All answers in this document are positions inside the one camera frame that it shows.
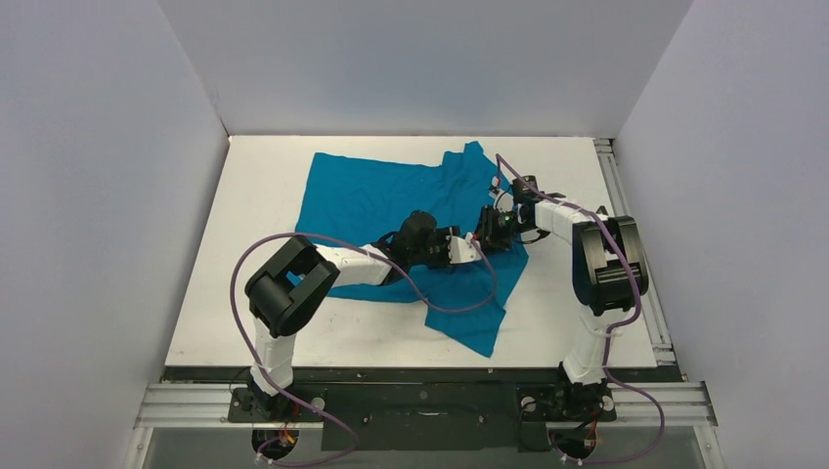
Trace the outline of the blue t-shirt garment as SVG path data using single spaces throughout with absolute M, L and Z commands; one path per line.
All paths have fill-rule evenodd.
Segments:
M 296 230 L 362 246 L 395 232 L 412 212 L 432 215 L 439 227 L 476 228 L 496 174 L 482 146 L 469 142 L 447 151 L 438 166 L 383 162 L 318 152 L 306 183 Z M 505 302 L 528 263 L 523 245 L 448 269 L 414 267 L 409 280 L 390 286 L 336 287 L 335 298 L 411 303 L 420 293 L 431 302 L 426 326 L 490 357 L 506 315 Z

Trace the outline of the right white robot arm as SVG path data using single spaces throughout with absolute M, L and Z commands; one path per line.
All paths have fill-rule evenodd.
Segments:
M 587 386 L 605 381 L 613 338 L 640 314 L 649 287 L 636 221 L 539 192 L 533 176 L 514 179 L 507 190 L 490 186 L 489 193 L 493 201 L 481 210 L 474 232 L 485 252 L 505 251 L 527 232 L 554 236 L 571 248 L 573 289 L 584 308 L 561 363 L 568 380 L 552 389 L 551 403 L 559 414 L 575 417 L 589 406 Z

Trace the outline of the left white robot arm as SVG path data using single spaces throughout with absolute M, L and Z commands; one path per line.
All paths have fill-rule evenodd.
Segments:
M 428 213 L 413 212 L 400 229 L 358 250 L 313 243 L 308 234 L 292 234 L 248 280 L 244 294 L 254 317 L 254 350 L 249 388 L 254 408 L 279 420 L 291 407 L 295 335 L 308 324 L 337 286 L 386 286 L 413 267 L 443 269 L 480 259 L 473 237 L 458 227 L 438 228 Z

